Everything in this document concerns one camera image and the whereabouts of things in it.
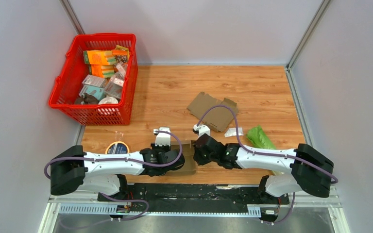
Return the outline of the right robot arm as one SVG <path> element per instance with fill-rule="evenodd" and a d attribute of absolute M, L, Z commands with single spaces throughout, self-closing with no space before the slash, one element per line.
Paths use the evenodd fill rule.
<path fill-rule="evenodd" d="M 258 149 L 239 143 L 224 145 L 203 134 L 195 141 L 194 149 L 194 160 L 199 165 L 214 162 L 225 169 L 279 171 L 279 175 L 262 177 L 257 196 L 263 203 L 299 191 L 327 198 L 331 185 L 336 182 L 334 163 L 308 144 L 287 150 Z"/>

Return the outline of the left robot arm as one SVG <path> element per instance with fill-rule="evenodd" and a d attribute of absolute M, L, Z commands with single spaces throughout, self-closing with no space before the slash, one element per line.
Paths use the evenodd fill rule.
<path fill-rule="evenodd" d="M 182 168 L 184 163 L 180 149 L 145 148 L 127 154 L 98 154 L 72 146 L 50 161 L 45 174 L 51 181 L 51 195 L 88 191 L 124 201 L 129 195 L 125 175 L 162 176 Z"/>

